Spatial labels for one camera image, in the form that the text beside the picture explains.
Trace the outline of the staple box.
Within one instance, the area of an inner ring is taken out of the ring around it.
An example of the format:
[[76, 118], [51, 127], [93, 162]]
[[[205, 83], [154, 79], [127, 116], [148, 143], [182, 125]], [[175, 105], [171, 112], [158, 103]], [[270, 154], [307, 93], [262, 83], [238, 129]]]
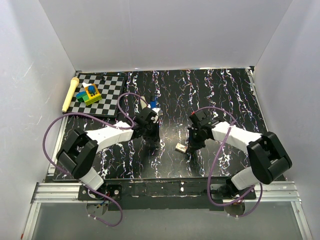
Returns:
[[188, 147], [183, 145], [183, 144], [180, 144], [180, 143], [177, 143], [176, 146], [175, 146], [175, 149], [181, 153], [186, 153], [187, 152], [187, 149]]

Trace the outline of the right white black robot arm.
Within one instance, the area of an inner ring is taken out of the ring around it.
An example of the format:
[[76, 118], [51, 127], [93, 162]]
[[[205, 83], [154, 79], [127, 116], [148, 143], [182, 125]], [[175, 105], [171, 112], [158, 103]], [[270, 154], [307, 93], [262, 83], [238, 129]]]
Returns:
[[206, 140], [219, 141], [244, 152], [250, 166], [229, 177], [225, 184], [211, 189], [212, 194], [237, 199], [245, 189], [262, 183], [269, 185], [292, 167], [292, 160], [273, 132], [256, 133], [238, 128], [226, 121], [210, 119], [202, 109], [190, 115], [189, 152], [206, 146]]

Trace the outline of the white cream stapler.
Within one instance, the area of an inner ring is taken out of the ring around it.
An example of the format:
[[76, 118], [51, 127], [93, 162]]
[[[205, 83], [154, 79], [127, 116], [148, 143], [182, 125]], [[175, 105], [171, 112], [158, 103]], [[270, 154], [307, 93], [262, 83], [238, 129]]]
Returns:
[[148, 106], [146, 98], [144, 96], [142, 96], [141, 99], [140, 99], [140, 106], [141, 106], [142, 109], [144, 109], [145, 107]]

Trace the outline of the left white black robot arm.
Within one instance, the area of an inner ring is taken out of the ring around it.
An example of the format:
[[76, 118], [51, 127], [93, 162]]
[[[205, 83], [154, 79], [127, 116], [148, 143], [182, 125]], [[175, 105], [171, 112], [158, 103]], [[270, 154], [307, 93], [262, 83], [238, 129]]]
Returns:
[[159, 142], [160, 108], [145, 107], [134, 116], [133, 128], [126, 122], [97, 130], [73, 130], [56, 155], [57, 161], [71, 174], [89, 187], [89, 194], [95, 200], [106, 196], [104, 180], [93, 168], [96, 153], [110, 146], [143, 138], [145, 141]]

